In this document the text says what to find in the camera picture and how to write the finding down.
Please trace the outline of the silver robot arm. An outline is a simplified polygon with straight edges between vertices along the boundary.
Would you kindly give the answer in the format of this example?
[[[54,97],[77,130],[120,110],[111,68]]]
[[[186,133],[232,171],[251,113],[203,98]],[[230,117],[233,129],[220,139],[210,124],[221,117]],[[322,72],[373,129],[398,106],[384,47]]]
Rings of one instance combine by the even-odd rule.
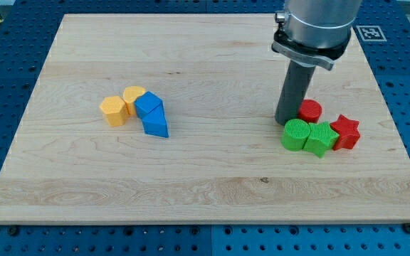
[[[361,0],[286,0],[275,12],[272,50],[305,67],[331,70],[351,37]]]

